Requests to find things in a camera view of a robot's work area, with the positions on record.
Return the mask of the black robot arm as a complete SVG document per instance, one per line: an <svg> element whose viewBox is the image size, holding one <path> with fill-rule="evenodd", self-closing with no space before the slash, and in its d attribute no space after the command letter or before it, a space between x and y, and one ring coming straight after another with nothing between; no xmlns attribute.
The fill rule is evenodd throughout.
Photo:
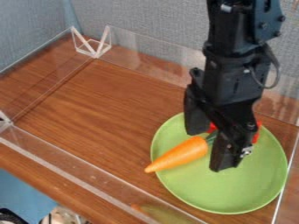
<svg viewBox="0 0 299 224"><path fill-rule="evenodd" d="M203 69L189 71L184 92L184 127L193 136L217 129L209 169L239 166L251 154L258 122L252 107L267 84L271 68L280 67L267 44L282 35L286 21L279 0L207 0L209 33L201 52Z"/></svg>

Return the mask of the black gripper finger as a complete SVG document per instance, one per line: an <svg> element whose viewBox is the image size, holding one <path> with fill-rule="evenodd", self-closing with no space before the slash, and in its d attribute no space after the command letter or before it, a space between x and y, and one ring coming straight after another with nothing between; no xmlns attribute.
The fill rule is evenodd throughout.
<svg viewBox="0 0 299 224"><path fill-rule="evenodd" d="M252 153L254 132L228 139L223 132L216 135L209 155L209 169L220 172L236 168L246 156Z"/></svg>
<svg viewBox="0 0 299 224"><path fill-rule="evenodd" d="M183 98L184 128L188 135L195 136L209 129L211 121L201 110L201 101L188 86Z"/></svg>

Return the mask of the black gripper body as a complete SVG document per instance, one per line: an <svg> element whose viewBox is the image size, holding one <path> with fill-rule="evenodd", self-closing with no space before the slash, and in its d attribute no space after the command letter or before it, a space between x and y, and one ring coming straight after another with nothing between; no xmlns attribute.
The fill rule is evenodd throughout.
<svg viewBox="0 0 299 224"><path fill-rule="evenodd" d="M262 98L271 65L263 47L243 54L222 55L203 50L205 66L191 70L191 86L209 123L227 137L258 132L252 106Z"/></svg>

